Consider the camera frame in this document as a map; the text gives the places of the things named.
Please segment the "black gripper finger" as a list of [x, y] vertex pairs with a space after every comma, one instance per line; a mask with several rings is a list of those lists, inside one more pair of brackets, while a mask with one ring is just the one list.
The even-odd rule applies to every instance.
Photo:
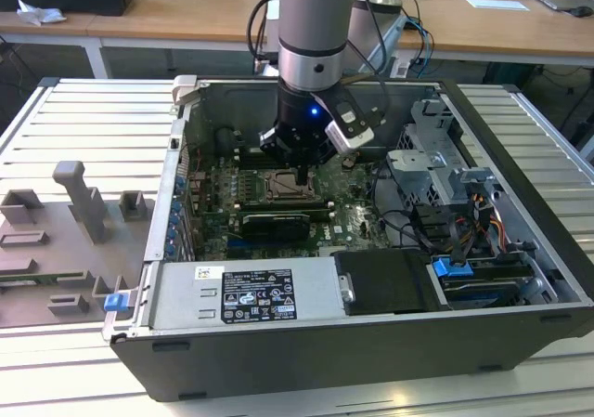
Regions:
[[337, 150], [323, 132], [310, 132], [305, 135], [303, 151], [303, 182], [307, 183], [311, 166], [320, 166], [333, 157]]
[[278, 164], [296, 171], [295, 181], [298, 186], [306, 184], [306, 159], [302, 148], [292, 143], [290, 137], [276, 127], [261, 133], [259, 140], [262, 152]]

